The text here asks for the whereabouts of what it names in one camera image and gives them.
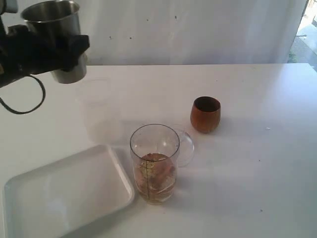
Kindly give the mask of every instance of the stainless steel cup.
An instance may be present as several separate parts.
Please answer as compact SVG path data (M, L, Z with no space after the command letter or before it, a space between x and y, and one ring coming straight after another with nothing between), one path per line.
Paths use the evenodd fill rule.
M78 18L79 5L68 0L44 1L26 8L21 17L30 31L44 37L56 46L58 37L80 35ZM78 65L71 71L55 70L52 72L59 83L74 83L86 75L84 55L78 60Z

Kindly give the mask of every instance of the white plastic tray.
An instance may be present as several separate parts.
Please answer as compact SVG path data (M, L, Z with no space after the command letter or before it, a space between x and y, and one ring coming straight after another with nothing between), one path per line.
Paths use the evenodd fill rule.
M110 147L96 146L10 179L6 238L59 238L129 205L134 189Z

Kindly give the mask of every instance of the brown liquid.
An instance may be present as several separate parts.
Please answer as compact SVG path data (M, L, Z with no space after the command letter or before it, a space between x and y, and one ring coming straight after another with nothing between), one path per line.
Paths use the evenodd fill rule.
M140 195L148 203L162 203L173 194L176 169L172 160L163 154L147 154L134 166L134 176Z

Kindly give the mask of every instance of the white table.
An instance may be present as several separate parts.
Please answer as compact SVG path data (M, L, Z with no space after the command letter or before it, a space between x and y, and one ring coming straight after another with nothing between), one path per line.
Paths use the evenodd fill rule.
M74 100L76 85L58 84L49 73L39 77L47 89L41 108L25 116L0 108L1 187L93 145ZM317 236L317 74L308 64L88 67L85 80L100 77L111 79L113 103L122 108L127 135L116 150L132 180L127 140L141 123L183 124L195 157L179 170L177 190L163 206L137 196L126 210L67 238ZM24 79L0 95L26 110L40 89ZM222 105L220 126L210 135L189 121L202 95Z

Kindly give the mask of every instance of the wooden cup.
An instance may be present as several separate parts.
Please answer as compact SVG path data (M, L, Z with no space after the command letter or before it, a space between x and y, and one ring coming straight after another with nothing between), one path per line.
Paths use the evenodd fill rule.
M199 97L194 101L190 122L202 133L215 130L220 122L220 102L212 97Z

